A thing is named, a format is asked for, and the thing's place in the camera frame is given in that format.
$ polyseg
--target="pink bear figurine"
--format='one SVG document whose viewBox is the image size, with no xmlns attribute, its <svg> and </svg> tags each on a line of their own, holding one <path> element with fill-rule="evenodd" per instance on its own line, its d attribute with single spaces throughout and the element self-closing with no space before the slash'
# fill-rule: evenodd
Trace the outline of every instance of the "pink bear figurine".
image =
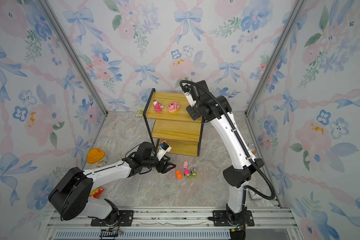
<svg viewBox="0 0 360 240">
<path fill-rule="evenodd" d="M 180 106 L 176 102 L 172 102 L 168 105 L 168 112 L 170 113 L 176 113 L 180 109 Z"/>
<path fill-rule="evenodd" d="M 158 101 L 154 100 L 154 108 L 155 108 L 155 112 L 161 113 L 161 110 L 163 109 L 163 105 L 161 105 Z"/>
</svg>

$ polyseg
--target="wooden shelf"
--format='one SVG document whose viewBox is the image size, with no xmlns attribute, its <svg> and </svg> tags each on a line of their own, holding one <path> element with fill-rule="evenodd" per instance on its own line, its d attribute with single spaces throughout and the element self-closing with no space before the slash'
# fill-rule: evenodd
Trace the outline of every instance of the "wooden shelf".
<svg viewBox="0 0 360 240">
<path fill-rule="evenodd" d="M 197 142 L 187 142 L 187 141 L 178 141 L 178 140 L 167 140 L 169 146 L 171 146 L 171 151 L 168 154 L 179 154 L 197 157 Z"/>
<path fill-rule="evenodd" d="M 161 113 L 156 113 L 153 105 L 154 100 L 158 101 L 163 105 L 163 110 Z M 180 106 L 180 110 L 177 113 L 168 112 L 167 106 L 172 103 L 177 102 Z M 179 93 L 158 93 L 154 92 L 151 101 L 148 104 L 148 109 L 145 114 L 147 118 L 150 119 L 161 119 L 161 120 L 170 120 L 170 121 L 182 121 L 182 122 L 202 122 L 202 118 L 193 121 L 191 116 L 187 112 L 187 107 L 189 103 L 184 96 L 184 94 Z"/>
<path fill-rule="evenodd" d="M 156 120 L 153 138 L 199 142 L 201 123 Z"/>
</svg>

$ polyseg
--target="can lid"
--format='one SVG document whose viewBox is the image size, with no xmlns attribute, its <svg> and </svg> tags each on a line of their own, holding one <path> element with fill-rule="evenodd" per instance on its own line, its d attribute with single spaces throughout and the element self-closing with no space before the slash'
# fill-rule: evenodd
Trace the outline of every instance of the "can lid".
<svg viewBox="0 0 360 240">
<path fill-rule="evenodd" d="M 96 163 L 97 161 L 100 161 L 104 156 L 105 152 L 98 148 L 92 148 L 87 155 L 87 162 L 89 164 Z"/>
</svg>

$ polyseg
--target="marble floor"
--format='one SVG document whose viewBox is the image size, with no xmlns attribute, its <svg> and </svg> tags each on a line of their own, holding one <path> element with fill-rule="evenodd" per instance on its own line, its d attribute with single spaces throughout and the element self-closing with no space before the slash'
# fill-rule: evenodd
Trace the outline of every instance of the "marble floor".
<svg viewBox="0 0 360 240">
<path fill-rule="evenodd" d="M 125 153 L 137 144 L 147 141 L 149 135 L 142 117 L 136 112 L 110 112 L 94 144 L 103 149 L 108 163 L 121 160 Z M 234 112 L 235 121 L 245 141 L 252 142 L 242 112 Z M 149 119 L 152 127 L 154 120 Z M 183 162 L 189 167 L 197 167 L 197 178 L 177 179 L 175 172 L 166 174 L 152 170 L 148 174 L 135 175 L 104 185 L 100 199 L 110 199 L 117 206 L 123 207 L 225 207 L 228 201 L 228 183 L 223 177 L 223 170 L 232 165 L 220 136 L 211 123 L 204 124 L 199 157 L 168 154 L 176 170 L 183 170 Z M 85 169 L 93 166 L 87 164 Z M 270 191 L 264 180 L 256 172 L 250 180 L 251 186 L 269 195 Z M 273 207 L 266 199 L 252 200 L 247 193 L 246 206 Z"/>
</svg>

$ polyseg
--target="floral wallpaper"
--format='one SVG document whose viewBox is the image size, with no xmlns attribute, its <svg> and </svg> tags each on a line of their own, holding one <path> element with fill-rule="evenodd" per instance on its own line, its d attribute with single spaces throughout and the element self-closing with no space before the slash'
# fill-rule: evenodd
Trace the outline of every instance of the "floral wallpaper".
<svg viewBox="0 0 360 240">
<path fill-rule="evenodd" d="M 0 0 L 0 240 L 41 236 L 103 119 L 36 3 Z"/>
<path fill-rule="evenodd" d="M 360 239 L 360 1 L 307 1 L 250 114 L 304 239 Z"/>
<path fill-rule="evenodd" d="M 181 93 L 186 77 L 243 111 L 295 0 L 49 3 L 110 111 L 144 108 L 152 88 Z"/>
</svg>

